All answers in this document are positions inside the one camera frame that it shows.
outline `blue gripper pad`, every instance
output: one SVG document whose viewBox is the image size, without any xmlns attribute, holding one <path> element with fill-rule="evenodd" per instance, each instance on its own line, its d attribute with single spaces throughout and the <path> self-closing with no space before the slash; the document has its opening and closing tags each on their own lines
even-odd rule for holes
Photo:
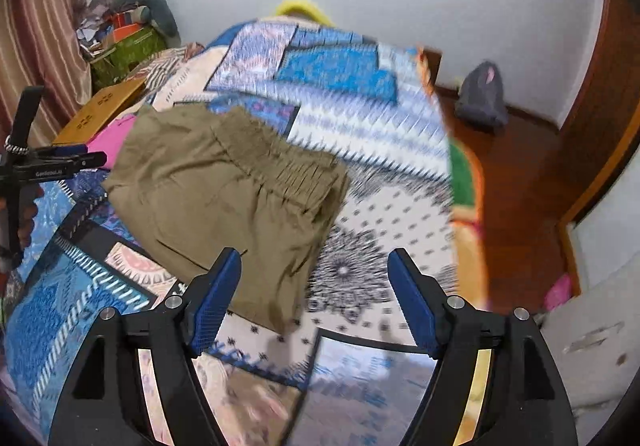
<svg viewBox="0 0 640 446">
<path fill-rule="evenodd" d="M 225 253 L 228 254 L 226 260 L 219 264 Z M 235 249 L 225 249 L 211 268 L 211 271 L 206 275 L 194 278 L 189 288 L 193 286 L 197 279 L 214 274 L 215 269 L 218 269 L 218 273 L 211 283 L 209 291 L 204 295 L 202 303 L 193 314 L 193 338 L 189 343 L 189 348 L 194 358 L 212 346 L 216 339 L 222 319 L 225 317 L 226 309 L 229 307 L 231 298 L 240 281 L 242 270 L 240 254 Z"/>
<path fill-rule="evenodd" d="M 446 330 L 442 324 L 446 326 L 447 323 L 442 307 L 446 295 L 440 285 L 434 278 L 423 276 L 404 249 L 389 253 L 386 272 L 416 345 L 426 350 L 432 358 L 441 359 L 446 344 L 442 342 L 442 330 Z M 417 282 L 420 282 L 422 289 L 418 288 Z M 431 289 L 432 296 L 425 296 L 428 293 L 422 292 L 424 287 Z M 435 312 L 426 298 L 430 298 Z"/>
</svg>

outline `shorts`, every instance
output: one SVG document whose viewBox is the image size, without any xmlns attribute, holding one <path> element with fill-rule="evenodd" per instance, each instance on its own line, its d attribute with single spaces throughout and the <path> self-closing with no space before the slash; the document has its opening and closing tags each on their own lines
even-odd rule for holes
<svg viewBox="0 0 640 446">
<path fill-rule="evenodd" d="M 131 234 L 183 282 L 237 249 L 229 309 L 285 333 L 349 179 L 333 155 L 286 143 L 241 107 L 184 105 L 143 107 L 103 185 Z"/>
</svg>

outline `green storage bin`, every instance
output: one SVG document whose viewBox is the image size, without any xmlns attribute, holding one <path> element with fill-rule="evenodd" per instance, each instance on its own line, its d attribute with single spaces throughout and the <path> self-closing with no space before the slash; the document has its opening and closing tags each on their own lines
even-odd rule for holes
<svg viewBox="0 0 640 446">
<path fill-rule="evenodd" d="M 164 40 L 149 25 L 120 40 L 90 63 L 94 94 L 120 83 L 140 62 L 164 49 Z"/>
</svg>

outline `curtain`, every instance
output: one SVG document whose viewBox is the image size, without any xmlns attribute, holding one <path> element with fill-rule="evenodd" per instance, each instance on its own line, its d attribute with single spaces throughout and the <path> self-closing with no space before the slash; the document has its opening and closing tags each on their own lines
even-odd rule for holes
<svg viewBox="0 0 640 446">
<path fill-rule="evenodd" d="M 85 0 L 0 0 L 0 144 L 20 93 L 44 85 L 30 145 L 50 143 L 91 97 L 89 65 L 76 39 Z"/>
</svg>

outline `wooden floor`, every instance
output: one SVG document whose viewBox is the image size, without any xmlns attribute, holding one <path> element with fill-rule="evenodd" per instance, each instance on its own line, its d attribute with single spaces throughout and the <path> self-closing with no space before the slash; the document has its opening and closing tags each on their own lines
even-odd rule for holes
<svg viewBox="0 0 640 446">
<path fill-rule="evenodd" d="M 453 98 L 442 108 L 453 136 L 478 156 L 484 171 L 484 246 L 492 310 L 516 306 L 530 312 L 564 272 L 556 223 L 584 191 L 550 166 L 558 132 L 543 123 L 510 116 L 499 135 L 479 132 L 453 116 Z"/>
</svg>

